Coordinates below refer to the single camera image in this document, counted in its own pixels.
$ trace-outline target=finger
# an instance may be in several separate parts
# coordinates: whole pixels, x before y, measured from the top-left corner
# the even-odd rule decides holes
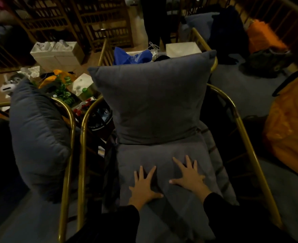
[[[151,181],[151,178],[152,178],[152,176],[154,175],[156,168],[157,168],[156,166],[152,167],[152,169],[151,169],[150,172],[148,173],[146,179],[148,179],[149,181]]]
[[[140,166],[139,180],[143,179],[143,166]]]
[[[137,183],[138,181],[139,181],[138,173],[137,173],[137,171],[135,170],[135,171],[134,171],[134,183]]]
[[[186,159],[186,166],[188,168],[192,169],[192,163],[191,163],[190,157],[188,155],[186,155],[185,159]]]
[[[176,165],[178,165],[178,167],[180,168],[181,171],[183,171],[185,169],[185,166],[175,157],[173,157],[173,161],[176,163]]]
[[[171,179],[171,180],[169,180],[169,183],[174,184],[174,185],[180,185],[183,187],[183,178]]]
[[[164,195],[162,193],[154,193],[151,198],[152,199],[161,199],[163,197],[164,197]]]
[[[194,160],[194,170],[197,172],[197,160]]]

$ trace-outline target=person's leg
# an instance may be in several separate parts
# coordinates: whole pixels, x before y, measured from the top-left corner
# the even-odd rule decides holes
[[[156,3],[157,0],[141,0],[144,27],[147,32],[148,42],[159,46],[160,34],[159,34],[159,20],[156,14]]]
[[[158,19],[159,19],[159,35],[163,41],[164,46],[171,43],[170,40],[170,20],[167,16],[166,11],[166,0],[158,0],[156,2],[158,8]]]

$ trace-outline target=gold metal chair frame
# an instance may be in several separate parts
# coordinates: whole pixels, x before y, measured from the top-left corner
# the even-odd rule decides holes
[[[211,48],[208,46],[206,41],[200,36],[198,31],[193,28],[190,33],[190,41],[195,42],[198,47],[201,49],[201,51],[209,51]],[[109,41],[105,39],[102,53],[100,56],[100,60],[98,63],[98,66],[111,66],[113,65],[114,61],[114,55],[111,45],[109,44]],[[211,72],[213,72],[218,65],[218,60],[216,58],[214,65],[211,68]],[[257,156],[255,154],[255,151],[252,147],[252,143],[250,142],[250,139],[247,135],[246,129],[244,127],[244,124],[240,118],[240,115],[238,113],[238,110],[233,103],[233,101],[220,89],[217,87],[207,84],[208,87],[215,93],[217,93],[218,96],[220,96],[230,107],[232,115],[234,117],[235,123],[236,123],[236,129],[240,133],[240,137],[244,143],[244,146],[246,148],[248,158],[250,160],[250,163],[252,164],[252,167],[254,169],[254,173],[257,176],[258,182],[260,184],[260,188],[262,193],[265,197],[265,202],[267,204],[267,208],[271,215],[272,222],[277,225],[279,228],[282,228],[283,223],[281,221],[280,214],[278,212],[277,205],[275,203],[275,200],[273,198],[273,195],[268,187],[267,181],[265,179],[265,176],[263,174],[263,171],[260,167],[259,161],[257,159]],[[80,143],[81,143],[81,156],[80,156],[80,166],[79,166],[79,187],[78,187],[78,211],[77,211],[77,230],[80,230],[84,224],[84,204],[85,204],[85,174],[86,174],[86,136],[87,136],[87,124],[90,114],[93,110],[95,110],[101,102],[104,101],[104,98],[101,96],[98,98],[97,101],[95,101],[90,108],[87,110],[85,117],[82,121],[82,134],[80,137]]]
[[[71,108],[62,100],[57,98],[52,98],[52,100],[58,105],[62,106],[68,116],[70,122],[70,148],[71,155],[67,161],[67,167],[65,170],[64,180],[63,180],[63,189],[62,189],[62,198],[61,198],[61,212],[59,219],[59,233],[58,240],[60,243],[64,243],[66,241],[66,231],[68,224],[68,212],[69,212],[69,197],[70,197],[70,184],[71,184],[71,171],[72,171],[72,158],[73,158],[73,150],[74,150],[74,142],[75,142],[75,133],[76,133],[76,121],[73,115]],[[10,106],[10,102],[0,103],[0,107]]]

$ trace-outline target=blue cloth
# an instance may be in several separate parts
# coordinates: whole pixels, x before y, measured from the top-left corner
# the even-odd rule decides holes
[[[122,48],[115,47],[113,65],[128,65],[147,63],[152,60],[152,53],[145,50],[136,55],[128,55]]]

